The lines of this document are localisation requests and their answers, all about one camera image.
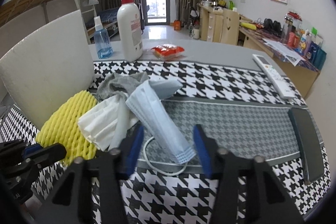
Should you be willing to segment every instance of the paper document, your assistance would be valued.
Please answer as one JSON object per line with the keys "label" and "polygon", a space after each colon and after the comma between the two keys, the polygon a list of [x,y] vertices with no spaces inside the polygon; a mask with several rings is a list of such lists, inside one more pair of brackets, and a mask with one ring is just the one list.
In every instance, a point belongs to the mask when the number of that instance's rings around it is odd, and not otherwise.
{"label": "paper document", "polygon": [[300,60],[305,60],[301,55],[299,55],[297,52],[291,50],[290,48],[287,48],[284,44],[263,38],[266,45],[275,49],[277,52],[281,53],[285,58],[288,59],[289,62],[293,64],[293,66],[296,66]]}

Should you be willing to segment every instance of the gray tabletop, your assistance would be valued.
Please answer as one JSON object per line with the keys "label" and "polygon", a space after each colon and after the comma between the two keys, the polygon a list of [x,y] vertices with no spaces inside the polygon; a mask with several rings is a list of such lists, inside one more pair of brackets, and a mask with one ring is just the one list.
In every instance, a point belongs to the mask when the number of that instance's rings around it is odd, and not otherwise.
{"label": "gray tabletop", "polygon": [[[240,46],[233,46],[221,43],[206,42],[201,40],[165,40],[165,39],[143,39],[143,54],[139,60],[157,60],[150,49],[161,44],[171,43],[185,49],[184,56],[179,60],[202,62],[223,66],[232,66],[244,69],[261,71],[252,59],[252,54],[264,56],[280,75],[285,75],[281,68],[265,53]],[[113,55],[110,58],[99,59],[95,45],[89,45],[90,52],[94,61],[104,60],[123,60],[124,55],[121,49],[121,42],[111,42]]]}

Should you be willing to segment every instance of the red snack package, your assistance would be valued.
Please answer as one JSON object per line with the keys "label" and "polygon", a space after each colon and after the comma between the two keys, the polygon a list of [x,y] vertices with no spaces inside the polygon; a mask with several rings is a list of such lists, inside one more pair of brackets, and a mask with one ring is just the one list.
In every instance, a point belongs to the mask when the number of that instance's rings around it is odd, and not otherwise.
{"label": "red snack package", "polygon": [[181,55],[184,48],[173,44],[163,44],[152,48],[153,54],[160,60],[166,61]]}

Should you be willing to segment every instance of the yellow foam fruit net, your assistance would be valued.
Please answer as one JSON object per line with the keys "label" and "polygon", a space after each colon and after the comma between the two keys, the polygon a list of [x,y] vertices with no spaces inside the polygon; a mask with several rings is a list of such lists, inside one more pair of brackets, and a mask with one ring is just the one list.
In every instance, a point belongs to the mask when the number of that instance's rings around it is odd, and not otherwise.
{"label": "yellow foam fruit net", "polygon": [[77,121],[96,104],[97,100],[88,91],[83,90],[75,94],[44,123],[36,135],[36,141],[42,147],[55,143],[64,145],[67,150],[64,165],[70,165],[78,156],[86,160],[92,159],[97,148],[84,138]]}

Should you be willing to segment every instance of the lotion bottle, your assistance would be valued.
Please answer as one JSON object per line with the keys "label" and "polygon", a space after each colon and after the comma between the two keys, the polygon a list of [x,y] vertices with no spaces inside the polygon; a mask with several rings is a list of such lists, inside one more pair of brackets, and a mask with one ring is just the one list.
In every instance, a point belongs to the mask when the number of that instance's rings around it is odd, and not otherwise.
{"label": "lotion bottle", "polygon": [[140,12],[134,0],[121,0],[117,21],[125,60],[133,62],[142,55]]}

